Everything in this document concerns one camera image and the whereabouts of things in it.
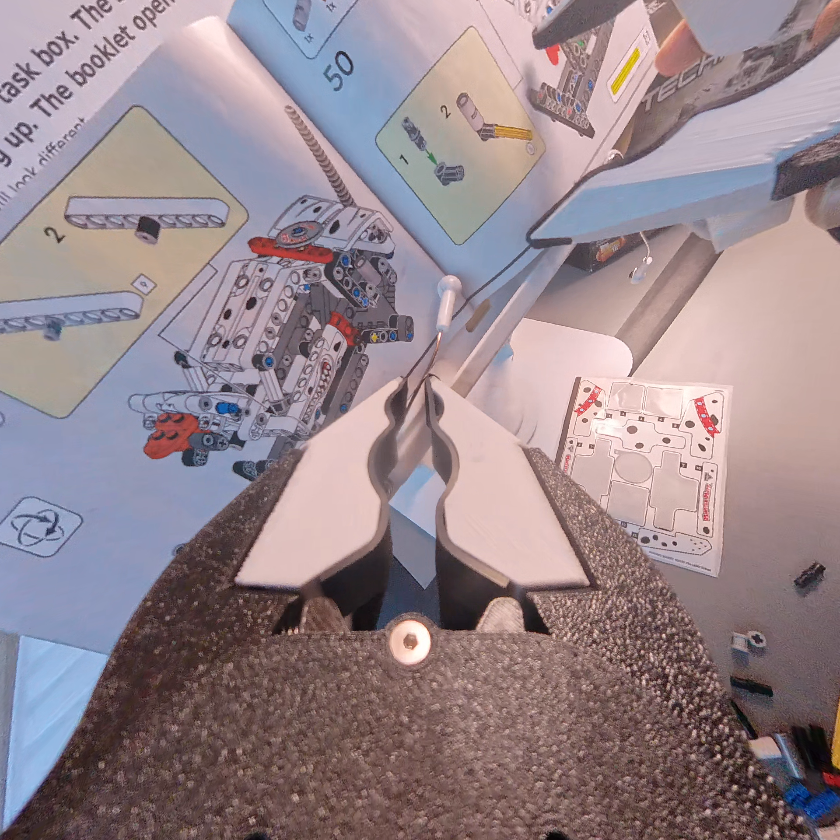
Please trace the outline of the black toy set box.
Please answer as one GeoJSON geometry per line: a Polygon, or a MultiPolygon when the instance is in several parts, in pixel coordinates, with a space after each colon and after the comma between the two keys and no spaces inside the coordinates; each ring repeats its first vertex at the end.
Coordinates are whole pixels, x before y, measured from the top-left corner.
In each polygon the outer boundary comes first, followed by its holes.
{"type": "MultiPolygon", "coordinates": [[[[604,164],[593,172],[616,167],[649,153],[699,113],[749,98],[807,64],[838,64],[838,24],[829,26],[826,40],[819,45],[809,43],[808,37],[809,33],[805,31],[788,33],[785,37],[778,36],[773,43],[749,49],[739,55],[721,59],[706,57],[696,61],[686,72],[667,79],[664,85],[649,93],[644,104],[638,108],[631,142],[624,158],[604,164]]],[[[838,176],[779,201],[769,201],[760,208],[678,224],[688,226],[696,235],[709,240],[717,252],[721,252],[786,222],[791,215],[795,197],[802,193],[806,194],[806,208],[812,221],[818,227],[838,235],[838,176]]]]}

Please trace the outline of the printed task sheet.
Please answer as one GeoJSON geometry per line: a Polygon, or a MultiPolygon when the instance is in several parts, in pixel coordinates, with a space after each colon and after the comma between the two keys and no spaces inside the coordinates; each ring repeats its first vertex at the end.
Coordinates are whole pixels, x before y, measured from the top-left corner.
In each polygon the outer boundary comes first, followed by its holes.
{"type": "Polygon", "coordinates": [[[1,204],[179,28],[231,1],[2,1],[1,204]]]}

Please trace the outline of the building instruction booklet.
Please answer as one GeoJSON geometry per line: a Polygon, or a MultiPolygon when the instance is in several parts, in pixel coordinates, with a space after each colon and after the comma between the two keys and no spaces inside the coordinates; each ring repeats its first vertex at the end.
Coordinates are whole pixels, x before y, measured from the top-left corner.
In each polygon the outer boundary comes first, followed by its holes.
{"type": "Polygon", "coordinates": [[[2,630],[107,650],[244,484],[490,291],[652,74],[645,2],[237,2],[2,206],[2,630]]]}

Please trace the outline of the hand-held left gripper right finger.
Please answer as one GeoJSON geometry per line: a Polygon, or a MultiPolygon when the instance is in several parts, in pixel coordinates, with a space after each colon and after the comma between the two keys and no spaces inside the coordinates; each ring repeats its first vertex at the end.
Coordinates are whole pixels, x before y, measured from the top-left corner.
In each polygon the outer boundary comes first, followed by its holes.
{"type": "Polygon", "coordinates": [[[589,581],[519,441],[440,381],[427,382],[441,545],[470,569],[528,591],[589,581]]]}

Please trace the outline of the white book stand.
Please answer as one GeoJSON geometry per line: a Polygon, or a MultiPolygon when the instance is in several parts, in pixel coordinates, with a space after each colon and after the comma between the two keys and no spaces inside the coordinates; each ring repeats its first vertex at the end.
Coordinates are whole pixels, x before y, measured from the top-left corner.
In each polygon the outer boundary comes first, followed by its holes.
{"type": "Polygon", "coordinates": [[[468,402],[554,459],[576,377],[631,375],[719,256],[678,224],[594,273],[563,265],[468,402]]]}

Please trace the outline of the pile of small brick pieces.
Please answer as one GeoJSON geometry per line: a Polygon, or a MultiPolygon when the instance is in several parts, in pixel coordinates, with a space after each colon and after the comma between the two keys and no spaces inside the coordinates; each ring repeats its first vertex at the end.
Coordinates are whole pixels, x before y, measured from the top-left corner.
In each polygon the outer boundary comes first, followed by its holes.
{"type": "Polygon", "coordinates": [[[838,838],[838,758],[827,726],[829,692],[818,668],[770,673],[770,642],[757,629],[731,634],[730,705],[754,757],[814,838],[838,838]]]}

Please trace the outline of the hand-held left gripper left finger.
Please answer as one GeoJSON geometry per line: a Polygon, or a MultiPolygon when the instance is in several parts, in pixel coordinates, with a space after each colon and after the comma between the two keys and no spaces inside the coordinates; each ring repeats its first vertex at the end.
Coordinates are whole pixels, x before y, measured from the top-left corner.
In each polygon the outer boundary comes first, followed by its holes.
{"type": "Polygon", "coordinates": [[[241,585],[300,591],[382,540],[406,395],[407,381],[394,379],[308,442],[239,570],[241,585]]]}

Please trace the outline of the sticker sheet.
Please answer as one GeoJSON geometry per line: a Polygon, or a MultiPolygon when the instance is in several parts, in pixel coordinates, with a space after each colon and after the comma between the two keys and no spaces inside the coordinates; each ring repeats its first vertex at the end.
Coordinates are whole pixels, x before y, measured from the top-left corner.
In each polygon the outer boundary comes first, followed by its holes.
{"type": "Polygon", "coordinates": [[[578,377],[556,463],[654,560],[720,570],[729,385],[578,377]]]}

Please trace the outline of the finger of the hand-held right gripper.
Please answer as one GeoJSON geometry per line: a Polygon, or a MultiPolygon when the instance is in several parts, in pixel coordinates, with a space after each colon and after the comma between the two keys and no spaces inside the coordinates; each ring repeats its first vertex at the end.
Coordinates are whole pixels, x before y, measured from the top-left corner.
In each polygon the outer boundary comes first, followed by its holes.
{"type": "Polygon", "coordinates": [[[535,49],[547,49],[619,15],[634,1],[561,1],[532,31],[535,49]]]}
{"type": "Polygon", "coordinates": [[[645,155],[586,176],[529,231],[535,248],[760,208],[839,174],[839,65],[807,64],[699,113],[645,155]]]}

